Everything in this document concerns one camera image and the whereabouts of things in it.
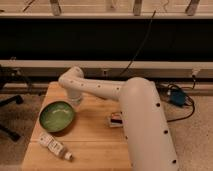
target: black chair base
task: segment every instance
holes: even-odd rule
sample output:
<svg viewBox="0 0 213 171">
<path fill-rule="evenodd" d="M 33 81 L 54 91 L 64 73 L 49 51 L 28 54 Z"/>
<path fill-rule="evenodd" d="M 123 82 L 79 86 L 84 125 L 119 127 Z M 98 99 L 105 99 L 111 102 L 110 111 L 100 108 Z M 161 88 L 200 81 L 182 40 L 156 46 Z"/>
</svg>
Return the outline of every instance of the black chair base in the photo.
<svg viewBox="0 0 213 171">
<path fill-rule="evenodd" d="M 4 106 L 4 105 L 7 105 L 11 102 L 15 101 L 16 104 L 21 104 L 23 103 L 23 99 L 20 95 L 16 95 L 16 96 L 13 96 L 9 99 L 6 99 L 6 100 L 3 100 L 3 101 L 0 101 L 0 107 L 1 106 Z M 4 131 L 5 133 L 7 133 L 9 135 L 9 137 L 11 138 L 11 140 L 13 141 L 18 141 L 20 139 L 20 135 L 17 134 L 16 132 L 13 132 L 11 130 L 9 130 L 8 128 L 4 127 L 3 125 L 0 124 L 0 130 Z"/>
</svg>

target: chair wheel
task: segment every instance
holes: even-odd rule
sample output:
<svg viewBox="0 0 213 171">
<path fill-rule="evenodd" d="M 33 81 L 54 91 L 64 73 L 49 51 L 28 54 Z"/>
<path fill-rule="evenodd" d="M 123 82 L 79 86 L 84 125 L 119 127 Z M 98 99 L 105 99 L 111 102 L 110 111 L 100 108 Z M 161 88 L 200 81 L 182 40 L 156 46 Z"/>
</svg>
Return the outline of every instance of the chair wheel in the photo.
<svg viewBox="0 0 213 171">
<path fill-rule="evenodd" d="M 22 99 L 22 97 L 20 95 L 16 96 L 16 104 L 22 104 L 24 102 L 24 100 Z"/>
</svg>

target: black wall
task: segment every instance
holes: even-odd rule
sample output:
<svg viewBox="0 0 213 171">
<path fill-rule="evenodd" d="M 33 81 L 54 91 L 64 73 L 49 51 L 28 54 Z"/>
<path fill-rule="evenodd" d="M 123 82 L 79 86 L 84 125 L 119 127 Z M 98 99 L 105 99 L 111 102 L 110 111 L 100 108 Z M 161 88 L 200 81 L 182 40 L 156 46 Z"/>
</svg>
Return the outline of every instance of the black wall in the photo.
<svg viewBox="0 0 213 171">
<path fill-rule="evenodd" d="M 130 60 L 149 22 L 0 19 L 0 59 Z M 136 60 L 213 61 L 213 20 L 154 20 Z"/>
</svg>

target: white shelf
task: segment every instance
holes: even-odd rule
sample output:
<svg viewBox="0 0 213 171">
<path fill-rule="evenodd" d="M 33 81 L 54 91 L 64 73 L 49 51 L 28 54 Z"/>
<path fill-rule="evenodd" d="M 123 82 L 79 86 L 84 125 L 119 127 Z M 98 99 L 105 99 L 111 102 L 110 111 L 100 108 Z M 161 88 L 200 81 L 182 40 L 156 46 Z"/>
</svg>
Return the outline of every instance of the white shelf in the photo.
<svg viewBox="0 0 213 171">
<path fill-rule="evenodd" d="M 190 0 L 142 0 L 141 15 L 135 17 L 135 0 L 59 0 L 61 18 L 147 18 L 156 10 L 156 18 L 213 18 L 213 0 L 201 0 L 196 15 L 188 17 Z M 0 17 L 53 17 L 49 0 L 35 0 L 23 12 L 25 0 L 1 0 Z"/>
</svg>

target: chair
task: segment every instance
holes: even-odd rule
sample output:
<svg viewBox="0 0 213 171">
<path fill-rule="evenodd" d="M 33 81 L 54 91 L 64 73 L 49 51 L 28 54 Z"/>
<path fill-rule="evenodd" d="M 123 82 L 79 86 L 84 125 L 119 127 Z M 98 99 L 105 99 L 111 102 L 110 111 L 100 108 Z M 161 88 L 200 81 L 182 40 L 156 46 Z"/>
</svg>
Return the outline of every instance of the chair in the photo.
<svg viewBox="0 0 213 171">
<path fill-rule="evenodd" d="M 4 87 L 4 84 L 6 83 L 6 77 L 4 75 L 4 71 L 0 65 L 0 89 L 2 89 Z M 23 99 L 20 95 L 16 95 L 13 97 L 10 97 L 8 99 L 2 100 L 0 101 L 0 107 L 7 105 L 11 102 L 15 101 L 16 104 L 21 104 L 23 103 Z M 0 130 L 4 131 L 5 133 L 7 133 L 9 135 L 9 137 L 13 140 L 13 141 L 18 141 L 20 138 L 20 135 L 16 132 L 13 132 L 11 130 L 9 130 L 8 128 L 4 127 L 3 125 L 0 124 Z"/>
</svg>

